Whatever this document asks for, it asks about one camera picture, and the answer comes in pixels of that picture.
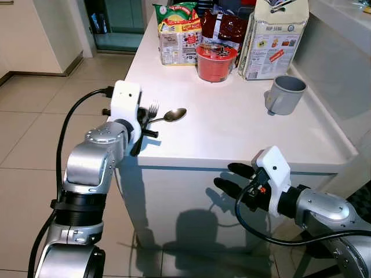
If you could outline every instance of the snack bag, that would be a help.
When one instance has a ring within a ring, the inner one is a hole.
[[[234,48],[240,54],[248,27],[247,20],[232,14],[211,14],[207,10],[201,18],[201,26],[203,43],[219,43]]]
[[[201,43],[200,19],[163,20],[159,25],[159,50],[163,65],[195,65]]]
[[[197,18],[196,2],[185,2],[179,3],[172,6],[162,6],[153,4],[156,11],[157,24],[160,24],[162,20],[168,19],[171,21],[182,21]]]

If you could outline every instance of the doorway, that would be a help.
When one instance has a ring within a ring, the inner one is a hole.
[[[84,0],[99,52],[135,52],[144,34],[142,1]]]

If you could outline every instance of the metal spoon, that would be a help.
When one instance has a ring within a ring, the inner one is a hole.
[[[166,114],[164,114],[163,118],[154,119],[154,120],[149,121],[148,123],[154,123],[160,120],[165,120],[167,122],[175,122],[176,120],[181,119],[186,113],[187,113],[187,110],[185,108],[178,108],[175,110],[170,110]]]

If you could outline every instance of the cable connector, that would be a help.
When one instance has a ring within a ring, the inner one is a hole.
[[[263,167],[259,167],[255,172],[255,177],[251,181],[251,185],[258,188],[259,185],[265,185],[269,181],[269,176]]]
[[[106,97],[108,98],[112,98],[112,95],[114,94],[114,87],[108,86],[107,88],[104,89],[103,94],[105,94]]]

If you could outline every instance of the green package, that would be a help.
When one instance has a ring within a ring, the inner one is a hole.
[[[192,19],[192,10],[196,7],[197,3],[185,2],[172,6],[153,5],[155,6],[157,24],[160,24],[164,19],[173,21]]]

